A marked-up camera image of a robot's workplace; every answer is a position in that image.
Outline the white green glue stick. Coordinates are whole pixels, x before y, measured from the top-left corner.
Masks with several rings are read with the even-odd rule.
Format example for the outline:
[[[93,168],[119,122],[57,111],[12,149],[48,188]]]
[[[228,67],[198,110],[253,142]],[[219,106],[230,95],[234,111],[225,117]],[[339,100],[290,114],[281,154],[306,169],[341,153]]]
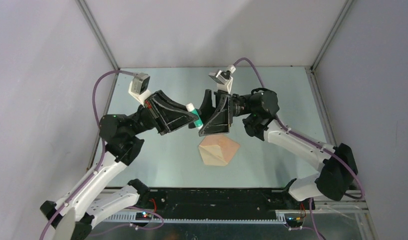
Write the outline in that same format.
[[[194,115],[194,127],[197,128],[198,130],[202,129],[203,127],[203,122],[202,119],[200,117],[200,114],[198,113],[198,110],[195,108],[193,103],[188,103],[186,105],[186,108],[188,110],[189,113]]]

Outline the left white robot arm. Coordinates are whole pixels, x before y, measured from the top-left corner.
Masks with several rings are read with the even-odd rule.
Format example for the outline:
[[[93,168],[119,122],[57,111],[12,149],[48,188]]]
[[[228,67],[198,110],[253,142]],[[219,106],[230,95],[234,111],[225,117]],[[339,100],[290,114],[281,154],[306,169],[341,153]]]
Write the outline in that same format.
[[[179,104],[162,91],[146,90],[133,97],[139,102],[131,115],[107,114],[98,122],[102,153],[99,161],[57,201],[45,201],[40,210],[47,218],[41,232],[44,239],[54,228],[56,240],[83,240],[109,216],[122,209],[144,208],[150,202],[149,187],[138,179],[106,198],[102,190],[139,155],[144,140],[139,134],[156,129],[160,135],[174,132],[200,120],[193,104]]]

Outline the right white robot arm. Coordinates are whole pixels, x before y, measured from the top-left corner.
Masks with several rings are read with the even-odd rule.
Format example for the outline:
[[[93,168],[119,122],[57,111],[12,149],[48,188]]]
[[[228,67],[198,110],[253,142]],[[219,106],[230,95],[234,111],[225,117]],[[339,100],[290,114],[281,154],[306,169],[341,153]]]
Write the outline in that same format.
[[[279,109],[277,94],[267,88],[256,88],[246,95],[207,89],[198,110],[203,122],[199,135],[226,134],[234,117],[245,116],[242,123],[248,136],[280,146],[316,170],[287,184],[282,196],[285,207],[295,209],[302,201],[319,196],[340,201],[358,174],[352,149],[344,143],[334,146],[292,130],[277,116]]]

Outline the tan paper envelope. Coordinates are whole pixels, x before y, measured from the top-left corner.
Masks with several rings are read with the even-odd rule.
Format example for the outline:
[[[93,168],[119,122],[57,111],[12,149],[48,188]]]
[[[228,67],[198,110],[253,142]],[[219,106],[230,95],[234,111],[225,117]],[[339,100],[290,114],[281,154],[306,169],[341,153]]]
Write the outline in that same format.
[[[203,163],[207,166],[226,166],[239,150],[240,144],[225,134],[208,135],[198,145]]]

